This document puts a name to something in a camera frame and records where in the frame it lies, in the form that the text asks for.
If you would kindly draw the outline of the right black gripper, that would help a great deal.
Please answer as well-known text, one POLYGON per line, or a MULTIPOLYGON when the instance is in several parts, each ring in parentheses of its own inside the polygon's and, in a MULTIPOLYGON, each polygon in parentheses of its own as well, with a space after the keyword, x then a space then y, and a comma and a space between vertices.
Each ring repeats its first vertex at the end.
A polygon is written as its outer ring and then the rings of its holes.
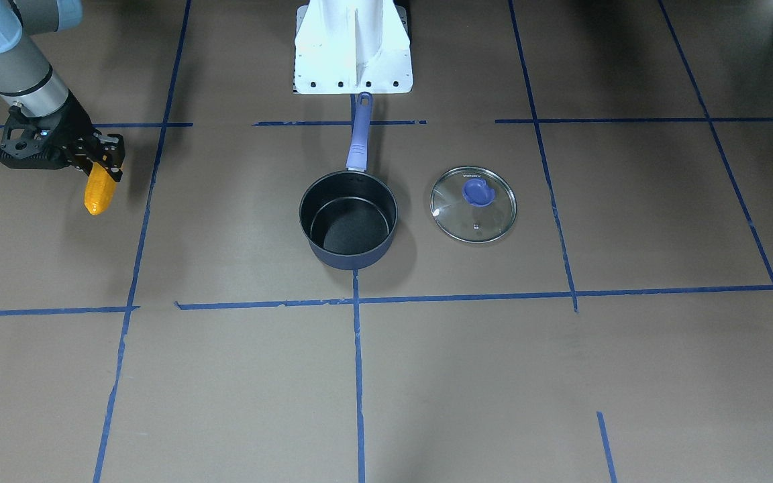
POLYGON ((48 131, 41 148, 42 169, 62 169, 73 165, 89 175, 95 163, 99 163, 115 181, 120 182, 125 138, 116 133, 98 133, 73 93, 68 93, 58 110, 39 117, 38 128, 48 131))

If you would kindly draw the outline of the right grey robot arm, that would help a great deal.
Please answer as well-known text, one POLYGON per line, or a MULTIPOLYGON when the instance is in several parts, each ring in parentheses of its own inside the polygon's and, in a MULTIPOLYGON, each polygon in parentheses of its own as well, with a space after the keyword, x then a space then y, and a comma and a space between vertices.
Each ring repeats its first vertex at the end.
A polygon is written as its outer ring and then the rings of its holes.
POLYGON ((33 37, 76 27, 80 1, 0 1, 0 96, 9 106, 0 163, 122 177, 125 141, 102 134, 33 37))

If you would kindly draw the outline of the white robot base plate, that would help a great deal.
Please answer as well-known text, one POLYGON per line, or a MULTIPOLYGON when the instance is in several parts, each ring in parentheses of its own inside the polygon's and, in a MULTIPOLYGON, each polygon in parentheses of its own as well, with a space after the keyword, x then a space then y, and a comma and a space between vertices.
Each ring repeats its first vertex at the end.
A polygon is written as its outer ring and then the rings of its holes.
POLYGON ((412 91, 408 1, 310 1, 297 9, 294 43, 298 94, 412 91))

